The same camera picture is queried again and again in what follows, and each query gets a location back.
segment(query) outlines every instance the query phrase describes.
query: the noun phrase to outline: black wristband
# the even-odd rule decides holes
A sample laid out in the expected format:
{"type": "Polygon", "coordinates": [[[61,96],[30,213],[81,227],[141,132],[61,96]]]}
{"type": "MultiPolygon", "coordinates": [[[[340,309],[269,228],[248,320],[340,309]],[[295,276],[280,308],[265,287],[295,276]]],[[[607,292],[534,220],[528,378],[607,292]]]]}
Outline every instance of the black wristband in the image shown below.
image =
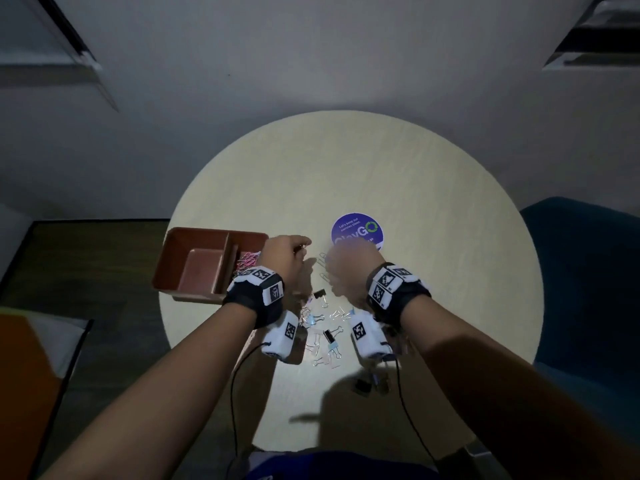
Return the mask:
{"type": "Polygon", "coordinates": [[[421,294],[431,297],[423,281],[391,262],[375,268],[367,279],[367,304],[380,321],[396,328],[404,307],[421,294]]]}
{"type": "Polygon", "coordinates": [[[239,274],[227,289],[222,304],[237,303],[256,313],[255,326],[276,322],[283,311],[284,283],[278,273],[265,267],[253,267],[239,274]]]}

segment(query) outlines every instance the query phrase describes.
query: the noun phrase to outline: black cable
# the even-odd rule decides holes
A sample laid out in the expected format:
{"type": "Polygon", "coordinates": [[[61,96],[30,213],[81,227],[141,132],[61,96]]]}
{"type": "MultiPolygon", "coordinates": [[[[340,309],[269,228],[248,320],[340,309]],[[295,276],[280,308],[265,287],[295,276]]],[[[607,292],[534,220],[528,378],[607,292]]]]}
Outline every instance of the black cable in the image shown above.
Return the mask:
{"type": "Polygon", "coordinates": [[[260,347],[265,346],[265,345],[271,345],[271,342],[263,342],[260,345],[256,345],[254,348],[252,348],[251,352],[249,352],[247,355],[245,355],[243,357],[243,359],[240,361],[240,363],[236,367],[236,370],[234,371],[233,375],[231,376],[231,392],[229,394],[229,397],[231,399],[231,424],[234,427],[234,452],[236,453],[236,456],[229,462],[225,478],[227,478],[228,475],[229,475],[229,468],[231,468],[231,464],[238,457],[238,434],[237,434],[237,431],[236,431],[236,415],[234,413],[234,382],[236,382],[236,374],[240,370],[240,367],[242,367],[242,364],[244,364],[244,361],[249,358],[249,355],[251,355],[256,350],[258,350],[260,347]]]}
{"type": "Polygon", "coordinates": [[[427,445],[424,444],[424,441],[422,441],[422,437],[420,436],[420,433],[418,433],[418,429],[413,424],[413,421],[411,420],[411,416],[409,416],[409,411],[406,410],[406,406],[404,405],[404,398],[402,397],[402,387],[400,387],[400,364],[398,364],[398,358],[397,358],[397,356],[395,354],[394,354],[394,360],[396,361],[396,374],[397,374],[397,380],[398,380],[398,395],[400,396],[400,403],[402,404],[402,409],[404,409],[404,414],[406,414],[406,418],[409,420],[409,424],[413,428],[413,431],[415,432],[416,436],[418,436],[418,439],[420,440],[420,444],[422,445],[424,450],[429,455],[429,458],[435,464],[436,459],[431,454],[431,451],[429,451],[429,449],[427,448],[427,445]]]}

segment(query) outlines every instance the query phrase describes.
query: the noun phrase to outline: dark wooden floor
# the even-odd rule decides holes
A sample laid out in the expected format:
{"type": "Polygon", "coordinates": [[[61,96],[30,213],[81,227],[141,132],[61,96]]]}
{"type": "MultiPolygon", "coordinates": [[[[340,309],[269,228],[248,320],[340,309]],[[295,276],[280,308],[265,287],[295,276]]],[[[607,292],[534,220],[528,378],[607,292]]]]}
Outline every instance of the dark wooden floor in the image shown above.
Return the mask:
{"type": "MultiPolygon", "coordinates": [[[[40,471],[169,351],[158,295],[150,284],[167,224],[37,223],[28,236],[0,294],[0,305],[94,320],[56,416],[40,471]]],[[[223,475],[232,444],[224,441],[220,448],[220,435],[206,436],[207,430],[176,478],[215,479],[223,475]]]]}

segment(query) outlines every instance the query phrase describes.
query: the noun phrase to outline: round purple sticker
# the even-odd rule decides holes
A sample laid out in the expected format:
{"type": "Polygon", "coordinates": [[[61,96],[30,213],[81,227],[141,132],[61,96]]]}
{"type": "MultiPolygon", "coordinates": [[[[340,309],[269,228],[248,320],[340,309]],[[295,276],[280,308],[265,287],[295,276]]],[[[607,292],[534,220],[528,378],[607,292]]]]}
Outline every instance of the round purple sticker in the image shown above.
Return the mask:
{"type": "Polygon", "coordinates": [[[345,214],[336,220],[331,229],[331,242],[336,243],[341,239],[362,237],[373,242],[378,250],[385,243],[382,226],[373,218],[365,214],[345,214]]]}

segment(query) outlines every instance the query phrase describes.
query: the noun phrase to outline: round table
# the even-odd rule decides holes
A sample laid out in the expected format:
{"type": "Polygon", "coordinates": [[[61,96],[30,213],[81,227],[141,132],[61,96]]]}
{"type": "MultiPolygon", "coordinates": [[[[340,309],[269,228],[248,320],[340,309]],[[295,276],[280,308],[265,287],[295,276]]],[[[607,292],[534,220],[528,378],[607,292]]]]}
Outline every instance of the round table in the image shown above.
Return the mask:
{"type": "MultiPolygon", "coordinates": [[[[169,228],[304,234],[313,240],[311,258],[329,249],[333,223],[350,212],[380,223],[385,258],[420,276],[440,304],[533,361],[543,289],[524,221],[478,162],[406,121],[369,112],[322,111],[258,128],[204,167],[180,199],[169,228]]],[[[330,307],[323,310],[315,300],[314,310],[346,309],[343,298],[334,297],[320,277],[323,271],[314,265],[311,282],[314,290],[327,290],[330,307]]],[[[177,302],[163,293],[160,307],[172,347],[217,309],[177,302]]],[[[263,369],[239,373],[244,385],[236,389],[234,401],[253,417],[245,431],[238,419],[239,436],[266,451],[320,447],[427,462],[401,409],[395,371],[389,374],[389,394],[372,392],[365,398],[354,393],[362,366],[348,321],[326,317],[322,328],[345,329],[336,337],[340,367],[315,367],[315,357],[305,352],[297,365],[272,365],[270,384],[263,369]]],[[[432,453],[440,458],[473,440],[420,357],[410,353],[400,363],[407,408],[432,453]]],[[[224,417],[227,403],[228,395],[218,405],[226,408],[224,417]]],[[[243,415],[241,408],[237,414],[243,415]]]]}

